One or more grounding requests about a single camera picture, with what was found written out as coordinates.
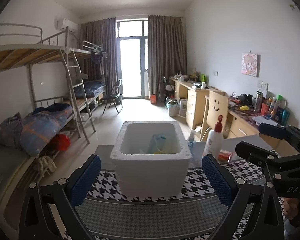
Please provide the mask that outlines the person's right hand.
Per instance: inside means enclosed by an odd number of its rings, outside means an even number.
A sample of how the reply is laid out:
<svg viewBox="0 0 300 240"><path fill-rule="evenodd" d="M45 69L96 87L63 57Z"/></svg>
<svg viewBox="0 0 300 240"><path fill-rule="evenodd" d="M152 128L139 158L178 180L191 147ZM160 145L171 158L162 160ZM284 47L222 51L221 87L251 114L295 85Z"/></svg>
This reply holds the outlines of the person's right hand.
<svg viewBox="0 0 300 240"><path fill-rule="evenodd" d="M284 198L284 215L288 220L300 214L300 200L298 198Z"/></svg>

